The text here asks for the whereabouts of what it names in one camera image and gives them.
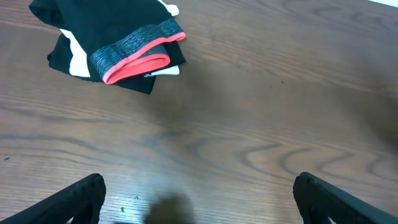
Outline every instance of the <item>white fabric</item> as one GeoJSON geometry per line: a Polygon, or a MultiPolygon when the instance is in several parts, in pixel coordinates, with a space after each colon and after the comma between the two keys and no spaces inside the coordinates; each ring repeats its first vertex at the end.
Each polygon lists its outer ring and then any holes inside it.
{"type": "MultiPolygon", "coordinates": [[[[176,5],[173,4],[168,5],[164,3],[162,0],[158,1],[166,7],[168,12],[171,13],[172,16],[177,16],[180,13],[176,5]]],[[[60,30],[65,35],[65,37],[67,37],[70,40],[70,50],[72,51],[73,54],[72,59],[70,60],[70,67],[69,67],[70,74],[76,77],[90,77],[90,73],[87,67],[86,52],[77,42],[72,32],[64,29],[60,30]]],[[[178,67],[178,65],[176,65],[170,68],[159,70],[157,72],[152,72],[151,74],[145,75],[145,77],[153,77],[155,75],[179,75],[179,74],[180,74],[180,68],[178,67]]]]}
{"type": "Polygon", "coordinates": [[[178,65],[166,68],[163,70],[159,70],[157,72],[152,72],[151,74],[145,75],[145,77],[153,77],[155,75],[179,75],[180,74],[180,68],[178,65]]]}

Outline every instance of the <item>wood surface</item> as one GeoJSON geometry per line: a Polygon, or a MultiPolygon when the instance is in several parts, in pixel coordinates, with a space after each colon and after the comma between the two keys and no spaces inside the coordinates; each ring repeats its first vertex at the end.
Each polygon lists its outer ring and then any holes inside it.
{"type": "Polygon", "coordinates": [[[148,96],[48,68],[29,3],[0,0],[0,220],[95,172],[100,223],[176,193],[197,223],[302,223],[303,171],[398,215],[398,8],[167,1],[187,63],[148,96]]]}

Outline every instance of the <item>red trim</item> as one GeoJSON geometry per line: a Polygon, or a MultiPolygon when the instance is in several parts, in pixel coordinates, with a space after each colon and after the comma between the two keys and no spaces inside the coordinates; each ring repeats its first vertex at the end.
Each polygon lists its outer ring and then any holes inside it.
{"type": "Polygon", "coordinates": [[[143,48],[138,50],[136,53],[124,58],[111,69],[109,69],[103,80],[106,84],[113,84],[122,78],[131,77],[134,75],[139,75],[146,72],[151,72],[167,66],[170,63],[170,58],[166,54],[154,54],[144,58],[139,58],[145,52],[153,47],[166,42],[180,41],[186,37],[184,32],[175,34],[169,38],[160,37],[149,42],[143,48]]]}

